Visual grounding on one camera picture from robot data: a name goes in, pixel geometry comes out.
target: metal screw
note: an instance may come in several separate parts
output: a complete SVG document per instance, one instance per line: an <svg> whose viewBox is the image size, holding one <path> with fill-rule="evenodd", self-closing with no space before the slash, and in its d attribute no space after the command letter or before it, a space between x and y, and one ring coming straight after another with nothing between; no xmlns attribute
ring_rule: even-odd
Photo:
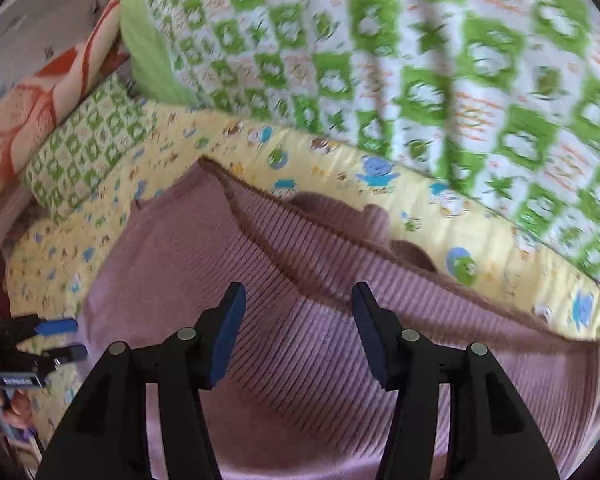
<svg viewBox="0 0 600 480"><path fill-rule="evenodd" d="M111 343L109 346L109 353L111 355L120 355L126 351L126 345L122 341L116 341Z"/></svg>
<svg viewBox="0 0 600 480"><path fill-rule="evenodd" d="M413 328L405 328L400 335L402 339L408 341L409 343L415 343L418 339L420 339L420 332L414 330Z"/></svg>
<svg viewBox="0 0 600 480"><path fill-rule="evenodd" d="M178 339L181 341L189 341L196 336L196 329L186 326L178 330Z"/></svg>
<svg viewBox="0 0 600 480"><path fill-rule="evenodd" d="M473 352L476 355L487 355L487 347L485 345L483 345L482 343L472 343L471 345L471 352Z"/></svg>

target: human hand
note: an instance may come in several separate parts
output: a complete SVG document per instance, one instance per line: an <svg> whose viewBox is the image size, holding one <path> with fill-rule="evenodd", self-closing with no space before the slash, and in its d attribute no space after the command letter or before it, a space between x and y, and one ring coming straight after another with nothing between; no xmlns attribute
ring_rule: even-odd
<svg viewBox="0 0 600 480"><path fill-rule="evenodd" d="M3 404L0 394L0 406ZM32 425L33 412L29 397L21 391L17 390L13 399L11 399L11 408L4 412L4 420L10 426L25 430Z"/></svg>

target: fabric fold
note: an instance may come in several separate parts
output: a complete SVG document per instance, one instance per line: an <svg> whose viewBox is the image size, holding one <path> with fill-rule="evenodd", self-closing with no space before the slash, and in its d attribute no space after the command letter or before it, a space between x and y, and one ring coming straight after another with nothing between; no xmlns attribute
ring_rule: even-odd
<svg viewBox="0 0 600 480"><path fill-rule="evenodd" d="M310 194L286 203L201 158L138 203L103 264L79 323L91 365L114 340L156 344L195 323L240 281L248 306L227 377L202 393L223 477L372 478L395 393L371 377L350 314L351 287L366 281L436 343L487 344L566 476L595 419L600 343L554 335L394 254L385 217ZM442 474L448 407L442 388L432 478ZM154 476L166 478L156 413L150 396Z"/></svg>

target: white wall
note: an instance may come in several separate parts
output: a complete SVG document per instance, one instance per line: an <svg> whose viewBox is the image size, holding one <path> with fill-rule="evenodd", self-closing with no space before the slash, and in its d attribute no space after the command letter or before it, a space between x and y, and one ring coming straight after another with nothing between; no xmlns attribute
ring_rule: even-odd
<svg viewBox="0 0 600 480"><path fill-rule="evenodd" d="M0 8L0 88L9 89L91 32L95 0L5 0Z"/></svg>

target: pillow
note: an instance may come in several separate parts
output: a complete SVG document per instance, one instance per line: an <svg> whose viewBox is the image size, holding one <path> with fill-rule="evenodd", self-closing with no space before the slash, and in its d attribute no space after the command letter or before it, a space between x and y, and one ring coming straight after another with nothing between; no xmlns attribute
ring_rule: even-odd
<svg viewBox="0 0 600 480"><path fill-rule="evenodd" d="M32 202L33 195L29 189L17 180L0 193L0 250L11 229Z"/></svg>
<svg viewBox="0 0 600 480"><path fill-rule="evenodd" d="M49 135L22 172L23 184L60 222L151 129L151 118L114 74Z"/></svg>

